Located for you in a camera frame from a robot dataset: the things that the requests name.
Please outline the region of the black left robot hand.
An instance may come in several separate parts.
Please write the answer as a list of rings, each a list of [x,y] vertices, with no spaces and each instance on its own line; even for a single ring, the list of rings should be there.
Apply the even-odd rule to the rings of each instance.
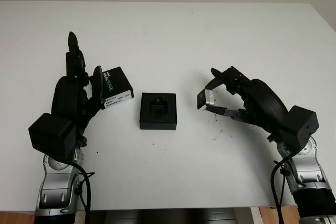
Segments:
[[[83,53],[73,32],[69,32],[68,47],[66,75],[56,84],[51,113],[72,121],[75,125],[76,146],[85,147],[85,129],[105,103],[103,73],[101,66],[97,66],[93,75],[88,75]]]

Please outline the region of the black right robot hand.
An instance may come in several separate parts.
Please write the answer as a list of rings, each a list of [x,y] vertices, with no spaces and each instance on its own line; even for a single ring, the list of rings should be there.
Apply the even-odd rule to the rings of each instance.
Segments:
[[[213,90],[223,84],[230,94],[238,94],[241,97],[244,108],[230,110],[208,105],[205,108],[206,111],[258,126],[270,134],[267,137],[268,141],[280,141],[278,127],[288,110],[266,83],[259,79],[248,79],[233,66],[223,72],[212,68],[211,73],[214,79],[205,86],[205,89]]]

